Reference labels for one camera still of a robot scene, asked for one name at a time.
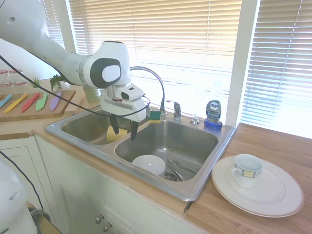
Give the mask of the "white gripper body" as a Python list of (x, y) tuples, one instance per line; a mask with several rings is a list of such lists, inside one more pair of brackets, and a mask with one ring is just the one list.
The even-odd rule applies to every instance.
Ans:
[(107, 96), (101, 96), (100, 104), (103, 111), (116, 116), (125, 115), (125, 118), (135, 122), (141, 122), (146, 118), (145, 104), (141, 98), (134, 101), (114, 101)]

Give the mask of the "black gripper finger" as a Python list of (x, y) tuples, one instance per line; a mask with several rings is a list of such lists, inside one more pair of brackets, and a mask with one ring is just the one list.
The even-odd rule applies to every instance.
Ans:
[(130, 126), (131, 126), (131, 141), (134, 141), (137, 135), (137, 130), (138, 130), (138, 122), (136, 121), (130, 121)]
[(116, 135), (118, 135), (119, 134), (119, 126), (118, 126), (118, 123), (117, 123), (117, 116), (110, 113), (109, 114), (109, 120), (110, 120), (111, 126), (112, 126), (112, 128), (114, 130), (114, 133)]

